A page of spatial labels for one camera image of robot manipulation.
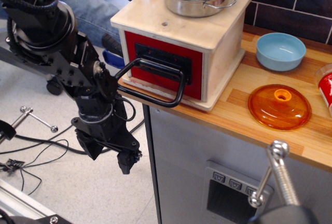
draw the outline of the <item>wooden box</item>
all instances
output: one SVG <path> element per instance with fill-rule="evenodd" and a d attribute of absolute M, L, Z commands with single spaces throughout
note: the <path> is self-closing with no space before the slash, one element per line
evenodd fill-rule
<path fill-rule="evenodd" d="M 169 11 L 164 0 L 133 0 L 111 18 L 120 32 L 125 63 L 136 58 L 136 45 L 191 60 L 191 80 L 182 103 L 201 110 L 213 108 L 240 64 L 245 9 L 251 0 L 237 2 L 204 18 L 183 17 Z M 175 97 L 178 82 L 133 68 L 123 81 L 138 88 Z"/>

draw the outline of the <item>oven door handle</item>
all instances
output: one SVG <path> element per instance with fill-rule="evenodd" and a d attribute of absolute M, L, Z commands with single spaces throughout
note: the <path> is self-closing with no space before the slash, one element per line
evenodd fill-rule
<path fill-rule="evenodd" d="M 157 63 L 157 62 L 149 61 L 147 59 L 136 58 L 133 61 L 131 61 L 130 63 L 128 63 L 123 69 L 121 69 L 115 75 L 115 79 L 118 81 L 126 72 L 128 72 L 134 66 L 138 66 L 138 67 L 144 66 L 144 67 L 155 69 L 157 71 L 178 77 L 179 86 L 178 86 L 178 90 L 177 90 L 175 99 L 173 101 L 163 101 L 158 98 L 151 97 L 147 94 L 137 92 L 130 88 L 126 88 L 122 85 L 119 85 L 119 87 L 118 87 L 119 91 L 132 95 L 134 97 L 138 97 L 141 100 L 145 100 L 145 101 L 151 102 L 153 104 L 163 106 L 163 107 L 168 107 L 168 108 L 175 107 L 180 103 L 183 93 L 184 93 L 186 81 L 187 81 L 186 75 L 182 70 L 177 69 L 177 68 L 172 68 L 172 67 L 169 67 L 169 66 Z"/>

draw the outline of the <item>button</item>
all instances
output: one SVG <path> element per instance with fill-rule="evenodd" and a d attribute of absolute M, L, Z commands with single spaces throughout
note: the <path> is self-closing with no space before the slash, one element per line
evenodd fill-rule
<path fill-rule="evenodd" d="M 256 189 L 253 189 L 253 188 L 247 187 L 246 190 L 245 190 L 245 193 L 246 193 L 247 195 L 252 195 L 253 192 L 255 192 L 255 191 L 256 191 Z"/>
<path fill-rule="evenodd" d="M 219 181 L 221 183 L 224 183 L 225 182 L 225 177 L 221 174 L 218 174 L 218 173 L 213 173 L 213 179 L 215 179 L 216 181 Z"/>
<path fill-rule="evenodd" d="M 241 190 L 242 188 L 242 183 L 239 183 L 238 181 L 230 180 L 229 181 L 229 186 L 233 189 Z"/>

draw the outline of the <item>gray cabinet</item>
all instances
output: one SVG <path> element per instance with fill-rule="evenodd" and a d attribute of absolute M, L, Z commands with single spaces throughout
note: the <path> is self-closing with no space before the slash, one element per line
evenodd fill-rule
<path fill-rule="evenodd" d="M 244 223 L 281 206 L 271 177 L 267 204 L 245 210 L 247 188 L 257 187 L 268 167 L 263 147 L 153 107 L 145 106 L 145 119 L 160 223 Z M 332 174 L 292 158 L 285 163 L 302 205 L 331 223 Z"/>

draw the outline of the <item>black robotic arm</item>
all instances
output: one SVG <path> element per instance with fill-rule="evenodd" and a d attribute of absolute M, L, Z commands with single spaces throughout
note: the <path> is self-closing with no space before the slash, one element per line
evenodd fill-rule
<path fill-rule="evenodd" d="M 72 120 L 80 145 L 94 160 L 104 147 L 119 152 L 124 174 L 140 157 L 139 142 L 126 128 L 124 99 L 117 79 L 100 62 L 70 7 L 58 0 L 2 0 L 8 13 L 8 44 L 14 59 L 52 74 L 75 100 Z"/>

